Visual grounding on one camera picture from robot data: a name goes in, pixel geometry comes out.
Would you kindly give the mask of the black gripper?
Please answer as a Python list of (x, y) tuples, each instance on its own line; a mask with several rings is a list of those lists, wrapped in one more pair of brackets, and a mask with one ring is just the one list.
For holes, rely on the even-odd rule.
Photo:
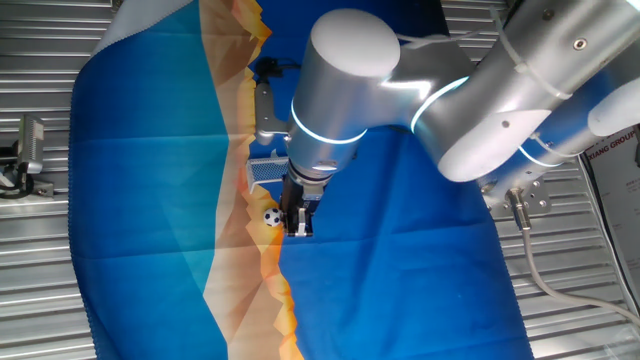
[(312, 237), (313, 213), (324, 195), (323, 179), (307, 179), (295, 172), (288, 172), (283, 178), (280, 198), (283, 231), (286, 235)]

